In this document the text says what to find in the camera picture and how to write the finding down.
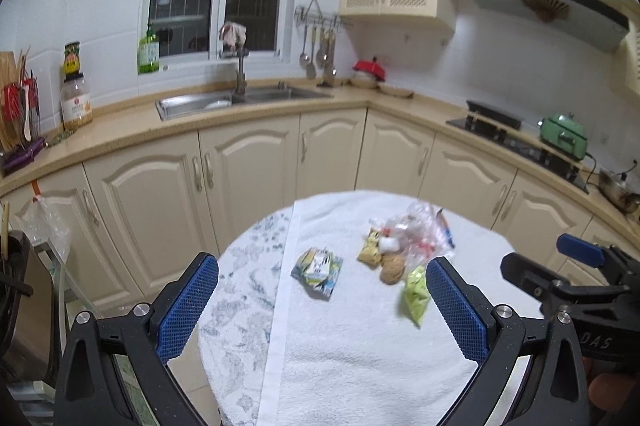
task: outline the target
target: red pot lid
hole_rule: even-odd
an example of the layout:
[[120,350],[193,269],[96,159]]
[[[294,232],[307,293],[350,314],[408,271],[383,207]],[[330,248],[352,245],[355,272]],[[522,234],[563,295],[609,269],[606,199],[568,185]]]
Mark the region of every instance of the red pot lid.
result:
[[355,64],[353,70],[359,70],[361,72],[368,72],[369,74],[373,74],[379,81],[384,81],[386,78],[385,69],[383,69],[378,64],[378,59],[375,56],[373,56],[373,59],[371,61],[360,60]]

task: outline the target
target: beige countertop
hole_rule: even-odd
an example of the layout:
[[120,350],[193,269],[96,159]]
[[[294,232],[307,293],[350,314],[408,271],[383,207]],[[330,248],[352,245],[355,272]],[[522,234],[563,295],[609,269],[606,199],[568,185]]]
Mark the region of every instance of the beige countertop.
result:
[[[308,85],[307,82],[290,83],[295,83],[296,86]],[[417,96],[415,99],[396,99],[377,90],[362,90],[350,86],[334,89],[319,88],[318,91],[329,93],[333,97],[331,99],[305,99],[238,106],[169,121],[160,119],[156,106],[151,101],[107,113],[95,117],[91,124],[80,128],[73,136],[59,145],[44,149],[32,164],[2,179],[0,181],[0,197],[62,168],[158,138],[264,117],[323,110],[371,108],[430,128],[491,153],[494,157],[532,175],[580,204],[640,250],[640,224],[622,215],[596,188],[592,188],[591,193],[586,194],[514,152],[445,124],[449,119],[464,117],[466,110],[462,107],[423,96]]]

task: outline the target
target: floor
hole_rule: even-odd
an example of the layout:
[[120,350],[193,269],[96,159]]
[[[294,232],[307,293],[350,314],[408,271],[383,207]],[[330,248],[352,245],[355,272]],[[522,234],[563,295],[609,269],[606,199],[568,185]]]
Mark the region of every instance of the floor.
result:
[[209,426],[220,426],[218,403],[207,382],[200,352],[198,351],[198,329],[194,329],[179,358],[168,363],[169,369],[180,384],[182,391]]

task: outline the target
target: bolt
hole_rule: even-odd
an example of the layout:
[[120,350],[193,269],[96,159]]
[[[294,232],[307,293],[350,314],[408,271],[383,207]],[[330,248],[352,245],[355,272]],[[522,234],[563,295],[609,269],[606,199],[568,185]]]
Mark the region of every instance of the bolt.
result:
[[571,323],[571,316],[564,311],[560,311],[556,316],[558,317],[558,321],[562,324],[568,325]]
[[76,322],[80,323],[81,325],[87,323],[89,319],[91,319],[91,314],[89,314],[87,311],[83,311],[79,313],[78,316],[76,316]]
[[495,313],[501,318],[511,318],[513,316],[513,310],[507,305],[498,305],[495,308]]
[[133,313],[140,317],[149,314],[149,305],[147,303],[139,303],[133,307]]

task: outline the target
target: kitchen sink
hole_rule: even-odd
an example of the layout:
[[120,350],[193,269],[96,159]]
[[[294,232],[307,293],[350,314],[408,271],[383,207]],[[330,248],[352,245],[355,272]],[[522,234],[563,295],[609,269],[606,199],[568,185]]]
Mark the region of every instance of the kitchen sink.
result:
[[221,92],[211,92],[209,94],[188,94],[186,96],[161,99],[161,101],[156,101],[156,108],[158,109],[158,114],[160,114],[160,119],[170,120],[243,104],[332,97],[329,94],[283,84],[247,88],[244,99],[238,99],[237,96],[233,96],[233,93],[233,90],[222,90]]

